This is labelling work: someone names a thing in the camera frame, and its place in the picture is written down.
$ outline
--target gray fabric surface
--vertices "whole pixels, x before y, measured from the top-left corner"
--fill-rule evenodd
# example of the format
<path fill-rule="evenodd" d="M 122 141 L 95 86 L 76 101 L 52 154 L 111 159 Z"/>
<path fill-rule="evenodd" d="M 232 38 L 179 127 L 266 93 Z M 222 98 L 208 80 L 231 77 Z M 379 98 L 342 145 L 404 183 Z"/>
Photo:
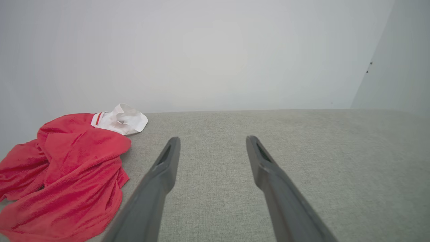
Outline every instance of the gray fabric surface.
<path fill-rule="evenodd" d="M 181 138 L 159 241 L 275 241 L 245 137 L 255 135 L 339 241 L 428 241 L 430 122 L 395 111 L 147 114 L 122 156 L 123 204 L 169 138 Z M 101 234 L 90 241 L 98 242 Z"/>

